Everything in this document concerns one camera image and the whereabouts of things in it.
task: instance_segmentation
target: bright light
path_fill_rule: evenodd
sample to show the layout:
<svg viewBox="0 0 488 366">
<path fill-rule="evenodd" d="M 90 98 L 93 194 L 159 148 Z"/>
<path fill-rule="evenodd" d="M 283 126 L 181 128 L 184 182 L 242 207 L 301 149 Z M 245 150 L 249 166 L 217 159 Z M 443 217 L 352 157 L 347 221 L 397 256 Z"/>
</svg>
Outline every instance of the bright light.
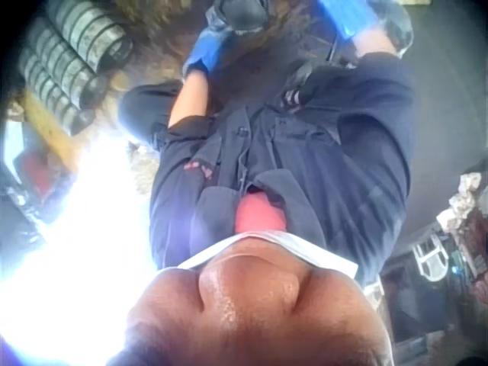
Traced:
<svg viewBox="0 0 488 366">
<path fill-rule="evenodd" d="M 148 204 L 136 193 L 125 142 L 105 138 L 83 159 L 47 245 L 0 284 L 0 333 L 15 348 L 102 365 L 121 350 L 125 317 L 156 272 Z"/>
</svg>

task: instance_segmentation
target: navy blue shirt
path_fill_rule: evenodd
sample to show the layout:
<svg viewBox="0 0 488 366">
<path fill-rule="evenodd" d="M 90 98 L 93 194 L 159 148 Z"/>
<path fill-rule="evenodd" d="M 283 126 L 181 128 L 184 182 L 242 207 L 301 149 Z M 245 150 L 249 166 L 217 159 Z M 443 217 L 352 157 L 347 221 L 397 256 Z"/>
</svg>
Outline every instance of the navy blue shirt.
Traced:
<svg viewBox="0 0 488 366">
<path fill-rule="evenodd" d="M 159 134 L 150 208 L 159 268 L 234 235 L 240 198 L 259 190 L 284 211 L 289 233 L 357 263 L 360 285 L 375 281 L 405 219 L 408 73 L 395 56 L 369 54 L 357 69 L 314 72 L 300 100 L 294 113 L 249 104 Z"/>
</svg>

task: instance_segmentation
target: blue glove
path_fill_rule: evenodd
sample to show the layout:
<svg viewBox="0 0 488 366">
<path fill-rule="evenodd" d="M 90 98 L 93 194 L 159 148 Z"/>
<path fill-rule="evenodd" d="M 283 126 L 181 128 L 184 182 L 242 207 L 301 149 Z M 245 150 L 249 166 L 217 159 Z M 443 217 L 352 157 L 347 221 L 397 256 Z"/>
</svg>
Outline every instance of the blue glove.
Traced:
<svg viewBox="0 0 488 366">
<path fill-rule="evenodd" d="M 183 76 L 186 76 L 188 70 L 196 64 L 203 65 L 208 72 L 214 71 L 219 61 L 222 45 L 232 34 L 232 28 L 217 16 L 213 6 L 207 10 L 205 16 L 208 26 L 198 36 L 190 56 L 183 65 Z"/>
<path fill-rule="evenodd" d="M 319 0 L 319 3 L 325 8 L 344 40 L 349 40 L 378 23 L 376 14 L 365 0 Z"/>
</svg>

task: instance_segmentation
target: button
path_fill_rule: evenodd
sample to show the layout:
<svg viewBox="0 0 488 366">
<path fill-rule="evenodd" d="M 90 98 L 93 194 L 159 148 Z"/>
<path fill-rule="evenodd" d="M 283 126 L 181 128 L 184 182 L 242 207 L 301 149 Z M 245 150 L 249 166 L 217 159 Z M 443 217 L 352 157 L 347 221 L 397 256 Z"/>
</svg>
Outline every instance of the button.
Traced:
<svg viewBox="0 0 488 366">
<path fill-rule="evenodd" d="M 237 130 L 237 134 L 241 137 L 247 137 L 249 136 L 249 130 L 244 127 L 239 127 L 239 129 Z"/>
</svg>

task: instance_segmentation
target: sleeve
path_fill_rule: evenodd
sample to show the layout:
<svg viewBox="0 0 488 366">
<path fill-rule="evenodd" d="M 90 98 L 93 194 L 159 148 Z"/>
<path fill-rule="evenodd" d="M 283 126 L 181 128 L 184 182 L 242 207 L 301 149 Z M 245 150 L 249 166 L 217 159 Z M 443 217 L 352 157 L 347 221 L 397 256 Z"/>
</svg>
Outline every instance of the sleeve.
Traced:
<svg viewBox="0 0 488 366">
<path fill-rule="evenodd" d="M 189 256 L 191 213 L 204 182 L 202 175 L 186 179 L 185 164 L 205 143 L 209 127 L 210 118 L 187 117 L 158 136 L 161 160 L 149 208 L 149 240 L 158 269 Z"/>
<path fill-rule="evenodd" d="M 402 61 L 386 53 L 364 56 L 357 69 L 314 77 L 305 85 L 306 108 L 322 111 L 322 119 L 333 115 L 344 156 L 336 175 L 347 210 L 337 214 L 330 244 L 348 243 L 368 284 L 393 250 L 406 215 L 413 87 Z"/>
</svg>

